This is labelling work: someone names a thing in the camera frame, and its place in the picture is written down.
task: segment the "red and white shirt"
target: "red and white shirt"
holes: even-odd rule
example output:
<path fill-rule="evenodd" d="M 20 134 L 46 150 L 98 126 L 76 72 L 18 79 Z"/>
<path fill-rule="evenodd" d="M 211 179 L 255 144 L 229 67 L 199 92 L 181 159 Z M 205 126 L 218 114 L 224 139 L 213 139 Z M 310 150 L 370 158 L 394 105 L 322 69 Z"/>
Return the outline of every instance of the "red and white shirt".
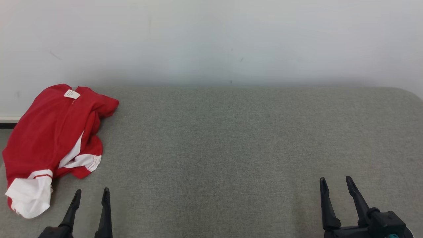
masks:
<path fill-rule="evenodd" d="M 51 182 L 72 173 L 84 178 L 99 165 L 103 146 L 100 118 L 119 101 L 90 88 L 66 84 L 41 92 L 19 120 L 3 150 L 9 207 L 33 218 L 50 206 Z"/>

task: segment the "white wall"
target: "white wall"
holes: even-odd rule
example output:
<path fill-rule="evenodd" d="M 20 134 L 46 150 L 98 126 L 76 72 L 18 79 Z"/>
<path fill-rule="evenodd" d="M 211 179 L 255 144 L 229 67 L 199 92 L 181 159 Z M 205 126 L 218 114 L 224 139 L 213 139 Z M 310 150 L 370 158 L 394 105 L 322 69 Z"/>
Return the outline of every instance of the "white wall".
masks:
<path fill-rule="evenodd" d="M 57 83 L 422 81 L 422 0 L 0 0 L 0 116 Z"/>

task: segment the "gray tablecloth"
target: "gray tablecloth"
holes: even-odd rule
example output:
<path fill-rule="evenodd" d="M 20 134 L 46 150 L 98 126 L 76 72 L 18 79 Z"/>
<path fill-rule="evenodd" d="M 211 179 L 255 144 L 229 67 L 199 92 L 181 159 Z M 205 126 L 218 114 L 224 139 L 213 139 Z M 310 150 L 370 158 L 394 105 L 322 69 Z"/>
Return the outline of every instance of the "gray tablecloth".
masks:
<path fill-rule="evenodd" d="M 370 207 L 423 233 L 423 102 L 392 88 L 93 88 L 120 101 L 102 121 L 97 170 L 53 182 L 24 219 L 0 200 L 0 237 L 57 226 L 78 188 L 74 237 L 99 225 L 111 192 L 115 238 L 322 237 L 319 178 L 355 225 L 350 175 Z M 0 171 L 0 191 L 6 191 Z"/>

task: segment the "white clothing tag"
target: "white clothing tag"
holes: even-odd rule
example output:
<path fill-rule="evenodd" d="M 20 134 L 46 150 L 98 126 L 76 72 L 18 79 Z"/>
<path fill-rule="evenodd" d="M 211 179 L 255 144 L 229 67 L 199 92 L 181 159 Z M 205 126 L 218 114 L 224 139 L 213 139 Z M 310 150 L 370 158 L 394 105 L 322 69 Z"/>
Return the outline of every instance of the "white clothing tag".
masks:
<path fill-rule="evenodd" d="M 73 99 L 77 99 L 77 98 L 79 98 L 79 96 L 81 96 L 79 93 L 77 93 L 77 92 L 75 92 L 75 91 L 73 91 L 73 90 L 68 90 L 66 93 L 65 93 L 65 95 L 63 95 L 64 97 L 70 97 L 70 98 L 73 98 Z"/>

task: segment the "white baseboard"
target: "white baseboard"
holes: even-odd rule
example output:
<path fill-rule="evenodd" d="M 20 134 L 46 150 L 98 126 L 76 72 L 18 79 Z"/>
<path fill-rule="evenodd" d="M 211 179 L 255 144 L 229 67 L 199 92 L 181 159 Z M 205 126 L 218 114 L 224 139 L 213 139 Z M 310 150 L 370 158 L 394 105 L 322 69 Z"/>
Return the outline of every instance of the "white baseboard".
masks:
<path fill-rule="evenodd" d="M 0 116 L 0 123 L 18 123 L 20 116 Z"/>

